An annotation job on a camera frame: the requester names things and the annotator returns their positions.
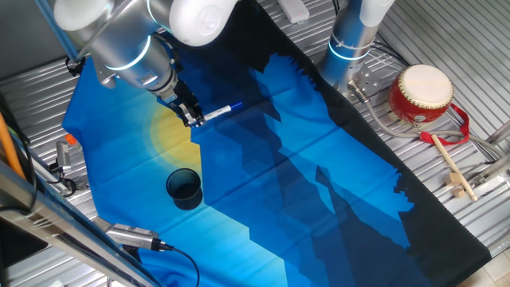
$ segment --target cup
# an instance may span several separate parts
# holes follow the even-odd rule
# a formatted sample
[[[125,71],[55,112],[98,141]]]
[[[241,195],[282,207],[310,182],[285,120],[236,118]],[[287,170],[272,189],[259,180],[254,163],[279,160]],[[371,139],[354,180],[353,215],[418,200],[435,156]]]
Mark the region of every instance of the cup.
[[[181,210],[193,210],[203,199],[200,176],[189,168],[179,168],[168,176],[167,192]]]

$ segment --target drum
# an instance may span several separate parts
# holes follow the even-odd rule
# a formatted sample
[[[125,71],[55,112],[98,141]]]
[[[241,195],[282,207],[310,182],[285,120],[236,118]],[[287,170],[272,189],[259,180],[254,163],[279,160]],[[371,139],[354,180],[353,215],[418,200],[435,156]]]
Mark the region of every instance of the drum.
[[[412,65],[395,78],[390,87],[391,110],[412,124],[436,120],[446,112],[453,98],[453,85],[438,68]]]

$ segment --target blue cloth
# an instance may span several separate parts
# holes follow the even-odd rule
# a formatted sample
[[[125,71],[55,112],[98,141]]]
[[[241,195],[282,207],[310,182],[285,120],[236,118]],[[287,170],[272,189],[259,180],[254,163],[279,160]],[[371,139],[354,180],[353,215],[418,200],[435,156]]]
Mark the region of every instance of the blue cloth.
[[[178,76],[205,112],[243,108],[191,131],[149,92],[101,86],[87,61],[63,126],[84,147],[100,217],[157,231],[194,258],[202,286],[444,285],[486,261],[257,4],[239,3],[229,23],[215,44],[179,50]],[[195,210],[178,209],[166,192],[180,167],[202,177]],[[430,210],[438,235],[423,216]],[[180,254],[140,257],[166,285],[195,283]]]

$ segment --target metal grating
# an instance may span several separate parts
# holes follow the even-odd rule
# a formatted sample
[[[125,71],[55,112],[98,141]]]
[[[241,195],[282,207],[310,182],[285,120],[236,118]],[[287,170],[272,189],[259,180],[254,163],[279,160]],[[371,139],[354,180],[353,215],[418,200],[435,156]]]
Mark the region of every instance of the metal grating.
[[[310,18],[301,25],[290,24],[277,0],[257,1],[300,49],[315,62],[320,60],[335,21],[331,0],[304,0]],[[347,0],[340,2],[341,6],[345,6]],[[486,138],[508,120],[510,114],[510,48],[507,48],[510,47],[510,33],[506,28],[509,27],[508,19],[502,18],[509,12],[510,2],[505,0],[401,0],[388,13],[381,25],[381,33],[411,62],[436,65],[448,73],[456,86],[455,101],[472,117],[474,132]],[[489,26],[497,23],[506,27],[499,25],[496,29]],[[401,67],[386,56],[377,54],[377,51],[371,55],[373,57],[366,64],[371,74],[370,84],[387,87]],[[6,94],[14,115],[33,141],[32,149],[47,163],[56,158],[55,142],[64,139],[61,121],[77,82],[63,63],[58,61],[0,82],[0,91]],[[483,100],[487,95],[490,95],[490,100]],[[400,132],[409,130],[408,124],[390,112],[386,97],[387,90],[384,89],[371,97],[381,121]],[[443,181],[449,167],[434,146],[419,140],[388,136],[379,131],[360,103],[355,107],[431,192],[486,246],[491,246],[510,230],[508,181],[496,178],[475,190],[480,197],[478,202],[470,202],[467,196],[454,199]],[[457,127],[455,117],[444,115],[429,128]],[[508,141],[501,146],[506,151],[510,150]],[[448,147],[448,150],[468,178],[487,167],[487,158],[472,143]],[[86,181],[82,155],[72,151],[71,160],[71,176],[77,181]],[[77,191],[69,200],[89,218],[97,216],[89,190]],[[493,254],[497,252],[498,248],[492,250]],[[56,280],[66,286],[106,285],[103,274],[54,247],[10,267],[8,273],[12,286],[50,285]]]
[[[508,0],[402,0],[380,33],[413,63],[443,70],[454,101],[487,138],[510,120],[510,2]],[[510,142],[500,145],[510,151]]]

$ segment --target drumstick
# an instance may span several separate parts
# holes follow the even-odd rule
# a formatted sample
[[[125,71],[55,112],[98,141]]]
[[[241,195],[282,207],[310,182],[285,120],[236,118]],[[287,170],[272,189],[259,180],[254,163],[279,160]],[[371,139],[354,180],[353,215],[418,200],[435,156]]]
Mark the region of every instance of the drumstick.
[[[443,147],[443,144],[439,141],[436,135],[432,135],[432,140],[436,144],[437,149],[441,152],[441,154],[445,158],[446,162],[452,168],[452,171],[458,173],[461,176],[462,186],[468,192],[468,195],[471,197],[473,201],[477,201],[478,197],[473,192],[473,189],[471,189],[471,186],[469,185],[468,181],[465,180],[465,177],[462,175],[461,171],[459,171],[459,168],[457,167],[453,159],[449,156],[448,152],[445,150],[445,147]]]

